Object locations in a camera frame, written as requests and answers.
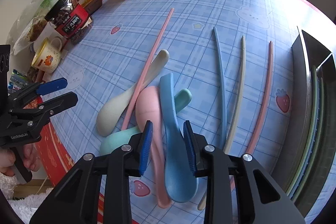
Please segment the human hand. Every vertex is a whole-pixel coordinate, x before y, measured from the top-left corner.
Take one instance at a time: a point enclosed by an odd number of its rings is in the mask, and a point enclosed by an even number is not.
[[[41,167],[41,160],[35,146],[30,143],[23,146],[22,159],[24,166],[34,172],[38,171]],[[14,165],[15,155],[10,149],[0,148],[0,172],[4,175],[12,177],[15,173],[11,166]]]

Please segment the jar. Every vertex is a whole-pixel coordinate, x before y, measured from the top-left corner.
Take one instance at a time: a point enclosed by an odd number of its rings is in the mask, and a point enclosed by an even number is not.
[[[44,19],[73,44],[80,42],[93,24],[93,19],[77,0],[58,0]]]

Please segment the pink chopstick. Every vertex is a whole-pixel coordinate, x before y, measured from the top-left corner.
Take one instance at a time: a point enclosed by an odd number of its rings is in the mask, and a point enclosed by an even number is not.
[[[150,66],[150,64],[152,63],[152,60],[153,60],[153,57],[154,57],[154,54],[156,52],[156,50],[158,49],[158,46],[159,46],[159,43],[161,41],[161,38],[163,36],[163,33],[164,31],[166,30],[167,28],[167,25],[169,23],[169,20],[171,18],[171,15],[173,14],[173,11],[174,11],[174,8],[170,9],[170,12],[166,18],[166,21],[165,23],[163,24],[162,28],[161,28],[161,31],[159,32],[159,35],[157,36],[155,42],[154,42],[154,45],[152,47],[152,50],[147,58],[147,61],[145,63],[145,66],[143,67],[142,69],[142,72],[141,72],[141,75],[139,77],[139,80],[135,86],[135,90],[134,90],[134,93],[131,97],[131,100],[128,104],[128,108],[127,108],[127,111],[126,111],[126,115],[125,115],[125,118],[124,118],[124,121],[123,121],[123,125],[121,126],[121,130],[125,130],[127,129],[128,127],[128,123],[129,123],[129,120],[131,119],[131,115],[132,115],[132,112],[133,112],[133,109],[134,109],[134,106],[135,106],[135,103],[137,101],[137,98],[139,96],[139,93],[141,91],[141,88],[142,88],[142,85],[143,85],[143,82],[144,82],[144,79],[146,77],[146,74],[147,74],[147,71],[148,71],[148,68]]]
[[[261,110],[258,116],[258,120],[256,126],[254,128],[251,140],[249,142],[248,147],[245,150],[245,154],[252,154],[255,146],[257,145],[261,130],[263,128],[263,124],[265,121],[266,110],[269,101],[269,95],[271,92],[271,80],[273,75],[273,42],[269,42],[269,56],[268,56],[268,72],[267,72],[267,79],[266,79],[266,88],[264,98],[262,99]],[[230,181],[231,190],[235,188],[235,180],[232,177]]]

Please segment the mint green spoon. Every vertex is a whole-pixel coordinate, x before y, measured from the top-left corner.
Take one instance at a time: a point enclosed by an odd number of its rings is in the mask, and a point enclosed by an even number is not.
[[[190,103],[191,98],[192,95],[188,89],[180,90],[174,96],[176,113],[184,109]],[[131,139],[131,137],[138,133],[140,133],[140,130],[137,126],[123,131],[112,133],[101,142],[100,154],[107,155],[112,153],[113,150],[117,149],[123,144],[127,144]]]

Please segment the black jar lid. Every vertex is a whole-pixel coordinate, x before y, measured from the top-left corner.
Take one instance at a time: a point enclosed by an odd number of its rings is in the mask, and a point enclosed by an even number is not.
[[[45,15],[44,19],[50,21],[52,18],[55,18],[60,9],[67,3],[68,0],[58,0],[55,5],[50,9],[50,11]]]

